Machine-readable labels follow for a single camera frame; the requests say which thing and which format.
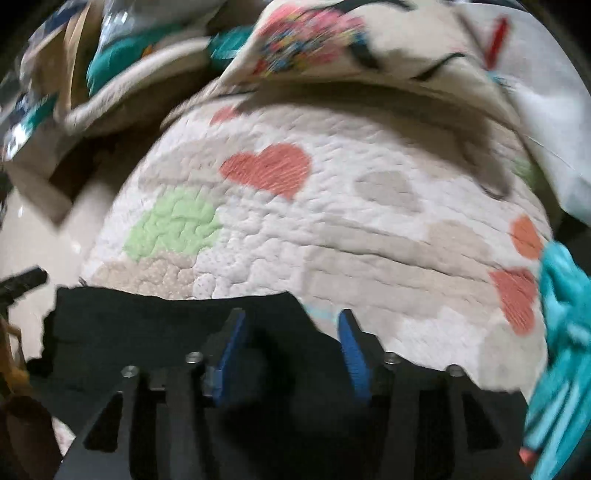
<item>fabric pile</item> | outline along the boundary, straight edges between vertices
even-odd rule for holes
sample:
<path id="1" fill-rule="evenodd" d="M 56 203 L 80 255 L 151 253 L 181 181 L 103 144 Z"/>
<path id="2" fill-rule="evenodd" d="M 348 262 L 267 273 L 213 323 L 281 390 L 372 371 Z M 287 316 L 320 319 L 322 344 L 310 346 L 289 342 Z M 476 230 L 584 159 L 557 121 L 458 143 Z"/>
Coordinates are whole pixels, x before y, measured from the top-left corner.
<path id="1" fill-rule="evenodd" d="M 547 245 L 540 293 L 548 368 L 530 400 L 524 446 L 540 454 L 532 479 L 550 480 L 577 445 L 579 462 L 590 453 L 581 440 L 591 432 L 591 280 L 564 245 Z"/>

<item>bolt head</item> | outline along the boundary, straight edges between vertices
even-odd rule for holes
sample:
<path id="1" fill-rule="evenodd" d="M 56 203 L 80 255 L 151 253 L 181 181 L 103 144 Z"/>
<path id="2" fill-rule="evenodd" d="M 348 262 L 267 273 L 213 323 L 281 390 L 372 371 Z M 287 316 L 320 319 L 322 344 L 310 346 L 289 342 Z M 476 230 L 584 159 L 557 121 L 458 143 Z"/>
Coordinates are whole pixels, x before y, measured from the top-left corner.
<path id="1" fill-rule="evenodd" d="M 460 365 L 449 365 L 446 368 L 446 371 L 452 377 L 463 377 L 464 375 L 466 375 L 466 372 L 464 372 L 464 369 L 460 367 Z"/>
<path id="2" fill-rule="evenodd" d="M 201 362 L 203 362 L 203 354 L 201 352 L 191 352 L 188 353 L 187 356 L 185 357 L 185 361 L 188 364 L 200 364 Z"/>
<path id="3" fill-rule="evenodd" d="M 139 368 L 135 365 L 128 365 L 121 371 L 124 378 L 132 378 L 139 374 Z"/>
<path id="4" fill-rule="evenodd" d="M 402 361 L 402 359 L 395 354 L 394 352 L 386 352 L 384 353 L 384 363 L 386 365 L 397 365 Z"/>

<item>white quilt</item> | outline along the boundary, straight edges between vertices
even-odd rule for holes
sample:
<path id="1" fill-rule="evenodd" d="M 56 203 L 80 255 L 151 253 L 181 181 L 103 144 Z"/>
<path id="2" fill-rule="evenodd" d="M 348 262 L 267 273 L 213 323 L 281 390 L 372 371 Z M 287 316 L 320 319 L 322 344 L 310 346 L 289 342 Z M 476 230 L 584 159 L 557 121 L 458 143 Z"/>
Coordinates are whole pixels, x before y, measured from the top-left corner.
<path id="1" fill-rule="evenodd" d="M 330 335 L 351 308 L 386 350 L 529 396 L 551 231 L 513 134 L 389 89 L 270 88 L 178 110 L 83 277 L 167 299 L 288 290 Z"/>

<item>teal cloth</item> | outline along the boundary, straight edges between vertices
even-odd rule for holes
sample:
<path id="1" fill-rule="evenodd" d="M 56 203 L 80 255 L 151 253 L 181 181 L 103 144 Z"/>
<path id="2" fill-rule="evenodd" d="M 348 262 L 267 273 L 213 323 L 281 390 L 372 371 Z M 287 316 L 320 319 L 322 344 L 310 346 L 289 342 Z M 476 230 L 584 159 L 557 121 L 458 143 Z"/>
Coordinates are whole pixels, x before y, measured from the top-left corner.
<path id="1" fill-rule="evenodd" d="M 30 136 L 47 117 L 53 114 L 57 102 L 57 94 L 43 97 L 21 120 L 22 129 Z"/>
<path id="2" fill-rule="evenodd" d="M 560 243 L 544 250 L 540 295 L 548 367 L 530 401 L 524 446 L 541 452 L 532 480 L 550 480 L 591 422 L 591 281 Z"/>
<path id="3" fill-rule="evenodd" d="M 218 72 L 226 70 L 253 30 L 254 27 L 236 27 L 213 37 L 207 45 L 213 69 Z"/>
<path id="4" fill-rule="evenodd" d="M 119 40 L 106 50 L 97 53 L 86 72 L 86 84 L 90 96 L 92 97 L 108 81 L 138 61 L 147 47 L 178 30 L 181 30 L 180 25 L 155 28 L 141 35 Z"/>

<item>heart pattern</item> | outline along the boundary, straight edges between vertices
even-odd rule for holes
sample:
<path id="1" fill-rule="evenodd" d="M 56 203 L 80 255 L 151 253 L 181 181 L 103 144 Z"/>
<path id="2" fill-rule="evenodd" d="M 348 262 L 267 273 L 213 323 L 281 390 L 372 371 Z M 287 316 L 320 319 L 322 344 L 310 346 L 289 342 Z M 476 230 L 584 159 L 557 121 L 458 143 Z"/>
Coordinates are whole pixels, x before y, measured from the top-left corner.
<path id="1" fill-rule="evenodd" d="M 532 304 L 537 295 L 535 278 L 527 268 L 496 270 L 491 279 L 501 297 L 501 309 L 516 335 L 527 335 L 535 326 Z"/>
<path id="2" fill-rule="evenodd" d="M 220 174 L 241 185 L 293 199 L 310 175 L 310 157 L 294 144 L 269 145 L 260 154 L 241 152 L 228 158 Z"/>
<path id="3" fill-rule="evenodd" d="M 535 226 L 527 215 L 521 215 L 511 223 L 511 240 L 522 257 L 537 260 L 542 253 L 542 242 Z"/>
<path id="4" fill-rule="evenodd" d="M 231 120 L 232 118 L 236 118 L 239 115 L 240 113 L 236 111 L 233 106 L 223 106 L 213 114 L 209 125 L 222 124 L 228 120 Z"/>

